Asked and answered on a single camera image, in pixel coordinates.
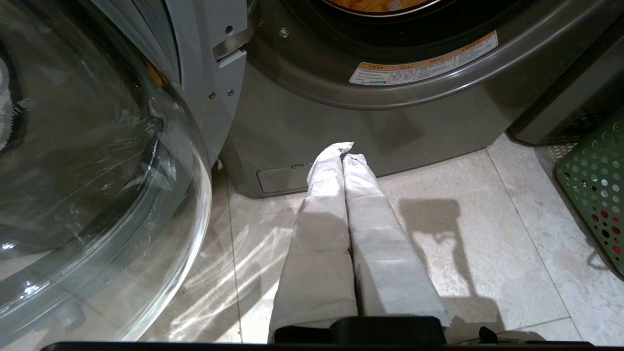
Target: green laundry basket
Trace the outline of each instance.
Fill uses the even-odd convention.
[[[555,168],[557,180],[624,277],[624,110],[593,131]]]

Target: tile grout line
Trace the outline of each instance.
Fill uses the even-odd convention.
[[[578,330],[577,324],[574,322],[574,319],[572,318],[572,315],[570,314],[570,310],[568,309],[568,306],[565,304],[565,301],[561,297],[561,293],[559,292],[559,288],[557,288],[557,284],[555,283],[554,279],[552,278],[552,275],[550,274],[550,271],[548,270],[548,267],[546,266],[546,263],[544,262],[544,258],[542,257],[542,254],[540,254],[540,251],[538,250],[537,245],[535,245],[535,241],[533,240],[533,237],[531,237],[531,234],[529,233],[529,228],[527,227],[527,224],[524,222],[524,218],[522,218],[522,216],[520,215],[520,212],[518,211],[518,207],[515,205],[515,201],[511,197],[511,194],[509,193],[509,189],[507,188],[507,185],[505,184],[505,181],[500,176],[499,169],[496,166],[496,163],[494,162],[494,159],[492,158],[492,155],[490,154],[490,150],[488,150],[488,148],[485,148],[485,152],[487,153],[487,157],[490,158],[490,162],[494,166],[494,169],[496,170],[496,174],[499,176],[500,182],[503,183],[503,187],[505,188],[505,192],[507,193],[507,197],[509,198],[511,203],[514,205],[515,213],[518,214],[518,217],[520,218],[522,226],[524,227],[524,231],[527,233],[527,236],[529,237],[529,240],[531,240],[531,244],[533,244],[533,248],[535,249],[535,251],[537,253],[537,257],[540,258],[540,261],[542,262],[542,266],[546,270],[546,274],[548,274],[550,282],[552,283],[553,287],[555,287],[555,291],[557,292],[557,296],[559,296],[559,300],[561,301],[563,307],[565,308],[566,313],[568,313],[568,317],[567,318],[570,318],[570,320],[572,321],[572,325],[574,325],[574,329],[578,333],[578,336],[580,336],[581,339],[583,339],[583,335],[581,335],[580,331]]]
[[[546,322],[541,322],[541,323],[536,323],[536,324],[531,324],[531,325],[525,325],[524,327],[508,330],[506,332],[520,332],[520,331],[522,331],[524,329],[527,329],[527,328],[539,327],[540,325],[554,323],[554,322],[560,322],[560,321],[566,320],[566,319],[569,319],[574,324],[574,321],[572,320],[572,317],[570,317],[570,316],[568,316],[568,317],[559,317],[559,318],[556,318],[556,319],[553,319],[553,320],[548,320]]]
[[[230,217],[230,243],[232,245],[232,264],[234,265],[234,287],[236,290],[236,311],[238,312],[238,332],[241,344],[243,343],[243,323],[240,315],[240,297],[238,296],[238,274],[236,274],[236,251],[234,250],[234,231],[232,229],[232,210],[230,209],[230,179],[228,178],[225,193],[228,198],[228,216]]]

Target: front-load washing machine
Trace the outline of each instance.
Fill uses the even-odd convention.
[[[339,141],[377,176],[488,146],[624,11],[619,0],[341,3],[259,2],[220,156],[238,192],[305,189],[315,156]]]
[[[253,8],[0,0],[0,349],[136,340],[165,308],[207,230]]]

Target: screw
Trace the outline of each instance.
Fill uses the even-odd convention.
[[[280,38],[282,39],[286,39],[289,35],[290,35],[290,31],[288,30],[288,28],[284,27],[282,29],[280,29]]]

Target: tile floor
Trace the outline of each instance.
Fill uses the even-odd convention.
[[[379,179],[452,314],[449,342],[503,337],[624,345],[624,282],[596,254],[533,149],[487,149]],[[304,194],[248,199],[215,179],[211,227],[144,340],[266,342]]]

